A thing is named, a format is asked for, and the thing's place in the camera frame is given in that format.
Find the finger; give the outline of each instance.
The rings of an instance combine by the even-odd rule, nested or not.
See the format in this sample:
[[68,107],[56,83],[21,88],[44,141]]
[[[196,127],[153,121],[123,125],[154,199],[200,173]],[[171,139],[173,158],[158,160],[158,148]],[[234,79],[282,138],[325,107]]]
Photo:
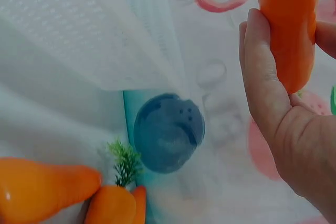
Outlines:
[[243,80],[251,115],[266,140],[271,141],[291,105],[277,78],[275,60],[270,51],[269,23],[257,9],[251,9],[248,15]]
[[308,106],[307,104],[305,104],[303,100],[297,94],[291,94],[289,96],[289,100],[290,100],[290,104],[292,105],[292,107],[300,106],[306,109],[307,111],[313,114],[316,114],[316,111],[312,109],[310,106]]
[[315,40],[324,52],[336,59],[336,24],[317,22]]
[[247,28],[247,22],[242,22],[239,26],[239,61],[241,70],[244,69],[244,59],[245,59],[244,41],[245,41],[246,28]]

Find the hand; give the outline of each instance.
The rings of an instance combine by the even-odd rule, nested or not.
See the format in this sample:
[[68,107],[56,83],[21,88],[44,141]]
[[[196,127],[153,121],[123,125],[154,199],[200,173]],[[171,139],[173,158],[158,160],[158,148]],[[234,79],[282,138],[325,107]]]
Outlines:
[[[336,25],[318,23],[316,41],[336,58]],[[239,55],[250,113],[280,176],[336,223],[336,117],[317,115],[287,94],[270,51],[268,20],[256,9],[240,25]]]

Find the orange vegetable toy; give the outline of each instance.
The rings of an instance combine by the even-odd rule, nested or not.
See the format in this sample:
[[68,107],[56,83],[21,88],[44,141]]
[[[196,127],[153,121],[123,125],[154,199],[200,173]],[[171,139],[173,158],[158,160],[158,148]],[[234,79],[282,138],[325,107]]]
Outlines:
[[146,216],[146,188],[138,186],[133,192],[137,203],[137,212],[135,213],[133,224],[145,224]]
[[133,224],[136,202],[133,195],[120,186],[103,186],[95,194],[85,224]]
[[271,51],[288,93],[308,82],[314,64],[318,0],[259,0],[271,28]]
[[109,144],[115,156],[116,185],[102,187],[93,197],[85,224],[144,224],[146,190],[138,187],[130,193],[125,187],[134,182],[140,171],[140,156],[119,140]]
[[38,164],[0,158],[0,219],[10,224],[45,220],[84,201],[100,187],[100,173],[86,166]]

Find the carrot top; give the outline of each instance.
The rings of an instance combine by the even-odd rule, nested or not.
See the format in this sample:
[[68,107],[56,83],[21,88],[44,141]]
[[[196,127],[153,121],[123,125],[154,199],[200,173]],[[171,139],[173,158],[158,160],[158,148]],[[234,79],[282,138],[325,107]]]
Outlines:
[[119,138],[112,144],[108,143],[108,149],[115,156],[113,166],[117,171],[115,184],[125,187],[135,181],[142,172],[140,154],[130,145],[124,146]]

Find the fabric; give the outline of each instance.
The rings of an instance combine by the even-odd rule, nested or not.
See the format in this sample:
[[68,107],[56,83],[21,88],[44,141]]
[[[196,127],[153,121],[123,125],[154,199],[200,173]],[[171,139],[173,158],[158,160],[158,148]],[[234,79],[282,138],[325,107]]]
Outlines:
[[[238,26],[258,1],[168,2],[189,100],[172,90],[101,90],[0,19],[0,156],[89,165],[109,184],[106,142],[119,136],[142,154],[148,224],[326,224],[281,180],[248,111]],[[335,9],[336,0],[320,0],[318,17],[336,22]],[[317,48],[302,97],[320,114],[330,114],[335,70]],[[82,223],[86,209],[45,223]]]

